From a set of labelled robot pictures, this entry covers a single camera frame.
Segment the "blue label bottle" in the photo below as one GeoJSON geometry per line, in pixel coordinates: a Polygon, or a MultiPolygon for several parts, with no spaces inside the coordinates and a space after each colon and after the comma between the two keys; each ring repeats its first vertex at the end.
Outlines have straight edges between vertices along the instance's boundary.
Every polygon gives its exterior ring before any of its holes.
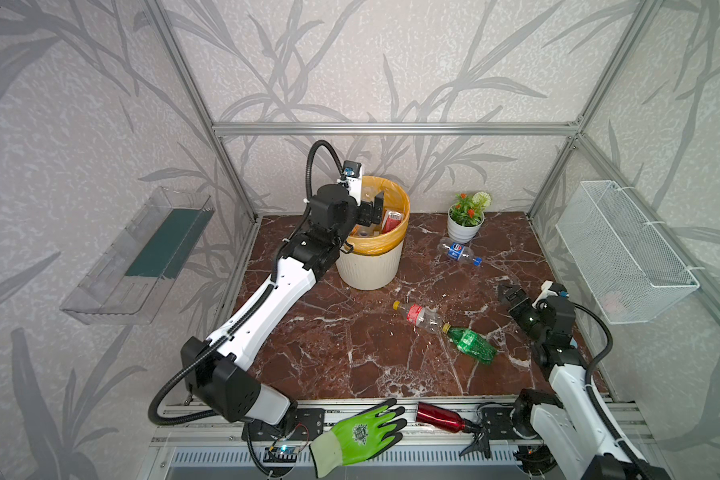
{"type": "Polygon", "coordinates": [[[440,240],[437,249],[441,254],[456,262],[474,266],[482,265],[482,259],[470,247],[448,237],[440,240]]]}

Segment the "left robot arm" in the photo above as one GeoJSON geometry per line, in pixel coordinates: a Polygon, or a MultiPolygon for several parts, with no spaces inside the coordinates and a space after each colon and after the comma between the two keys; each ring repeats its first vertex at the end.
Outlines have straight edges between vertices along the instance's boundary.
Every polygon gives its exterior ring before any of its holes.
{"type": "Polygon", "coordinates": [[[266,281],[246,303],[206,339],[190,338],[181,349],[182,368],[156,393],[148,419],[157,426],[181,425],[213,416],[230,423],[259,421],[281,434],[294,430],[296,401],[264,385],[248,370],[259,350],[292,306],[336,263],[358,225],[381,222],[384,195],[372,201],[351,194],[349,183],[320,187],[276,251],[266,281]],[[178,384],[206,404],[204,411],[165,417],[158,411],[178,384]]]}

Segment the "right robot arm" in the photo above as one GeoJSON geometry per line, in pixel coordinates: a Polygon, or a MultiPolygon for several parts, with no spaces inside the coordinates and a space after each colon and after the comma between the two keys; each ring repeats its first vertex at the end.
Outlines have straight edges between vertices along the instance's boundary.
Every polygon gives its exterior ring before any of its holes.
{"type": "Polygon", "coordinates": [[[553,390],[521,392],[513,407],[516,432],[541,438],[568,479],[668,479],[667,471],[650,464],[628,439],[597,389],[595,371],[613,348],[606,323],[572,301],[558,282],[544,282],[535,300],[518,285],[502,284],[497,295],[531,341],[533,361],[553,390]],[[579,312],[606,337],[605,347],[589,361],[573,344],[579,312]]]}

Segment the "yellow red label bottle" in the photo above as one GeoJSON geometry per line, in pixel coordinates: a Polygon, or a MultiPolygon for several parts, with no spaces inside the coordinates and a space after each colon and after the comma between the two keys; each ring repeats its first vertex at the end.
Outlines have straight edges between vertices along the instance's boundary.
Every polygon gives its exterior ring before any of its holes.
{"type": "Polygon", "coordinates": [[[395,230],[404,220],[404,215],[395,210],[387,210],[381,223],[381,233],[387,234],[395,230]]]}

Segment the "green sprite bottle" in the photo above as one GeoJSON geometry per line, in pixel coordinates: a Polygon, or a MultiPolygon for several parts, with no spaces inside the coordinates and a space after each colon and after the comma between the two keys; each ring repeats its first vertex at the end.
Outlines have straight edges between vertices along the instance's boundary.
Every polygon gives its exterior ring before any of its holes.
{"type": "Polygon", "coordinates": [[[442,331],[462,354],[482,364],[491,364],[498,353],[485,338],[469,328],[453,327],[446,323],[442,331]]]}

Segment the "pink label clear bottle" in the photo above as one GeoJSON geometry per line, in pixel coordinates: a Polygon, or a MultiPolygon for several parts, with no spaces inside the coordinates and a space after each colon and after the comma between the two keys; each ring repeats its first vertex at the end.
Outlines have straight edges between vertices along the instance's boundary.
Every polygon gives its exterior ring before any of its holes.
{"type": "Polygon", "coordinates": [[[434,310],[417,303],[395,301],[393,309],[415,328],[432,334],[443,332],[444,320],[434,310]]]}

